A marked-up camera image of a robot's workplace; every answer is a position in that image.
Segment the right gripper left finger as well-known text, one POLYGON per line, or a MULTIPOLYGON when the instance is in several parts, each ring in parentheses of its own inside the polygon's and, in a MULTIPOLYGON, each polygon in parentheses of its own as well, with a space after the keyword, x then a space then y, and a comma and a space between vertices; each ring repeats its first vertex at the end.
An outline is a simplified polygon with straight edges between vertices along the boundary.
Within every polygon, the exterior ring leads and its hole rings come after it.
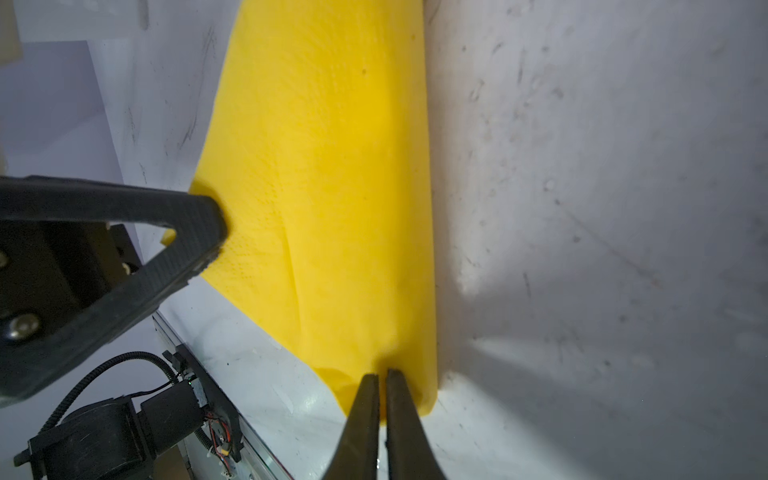
POLYGON ((323 479, 376 479, 379 428, 379 377, 366 374, 323 479))

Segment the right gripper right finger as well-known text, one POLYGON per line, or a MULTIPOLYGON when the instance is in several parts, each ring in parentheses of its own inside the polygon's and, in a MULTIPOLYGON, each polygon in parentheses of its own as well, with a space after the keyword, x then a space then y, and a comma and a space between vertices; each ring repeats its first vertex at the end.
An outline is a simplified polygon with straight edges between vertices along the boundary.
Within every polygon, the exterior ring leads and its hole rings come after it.
POLYGON ((405 375, 389 369, 386 377, 386 447, 389 478, 446 480, 429 445, 405 375))

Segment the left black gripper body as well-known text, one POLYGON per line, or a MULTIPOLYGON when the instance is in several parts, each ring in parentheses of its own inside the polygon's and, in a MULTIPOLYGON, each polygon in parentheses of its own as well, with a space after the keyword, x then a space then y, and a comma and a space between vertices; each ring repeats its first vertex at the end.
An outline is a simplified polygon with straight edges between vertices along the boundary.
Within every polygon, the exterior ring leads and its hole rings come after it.
POLYGON ((1 222, 1 358, 51 356, 54 338, 143 266, 123 223, 1 222))

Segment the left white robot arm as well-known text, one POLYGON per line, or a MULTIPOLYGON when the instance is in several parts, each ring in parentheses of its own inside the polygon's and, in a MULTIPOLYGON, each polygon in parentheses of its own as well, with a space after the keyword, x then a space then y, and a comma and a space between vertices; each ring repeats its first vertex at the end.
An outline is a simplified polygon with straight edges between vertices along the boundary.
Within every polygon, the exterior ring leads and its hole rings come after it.
MULTIPOLYGON (((37 394, 152 315, 218 256, 210 197, 49 177, 1 181, 1 402, 37 394)), ((149 479, 189 436, 242 458, 233 403, 186 346, 85 375, 19 453, 36 479, 149 479)))

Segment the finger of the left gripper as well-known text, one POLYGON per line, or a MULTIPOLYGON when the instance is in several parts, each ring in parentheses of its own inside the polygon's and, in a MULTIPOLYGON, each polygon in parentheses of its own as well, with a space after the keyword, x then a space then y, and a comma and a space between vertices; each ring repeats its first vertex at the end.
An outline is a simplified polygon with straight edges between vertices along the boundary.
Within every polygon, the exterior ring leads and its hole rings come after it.
POLYGON ((208 196, 86 180, 1 181, 1 403, 26 400, 148 317, 218 256, 208 196))

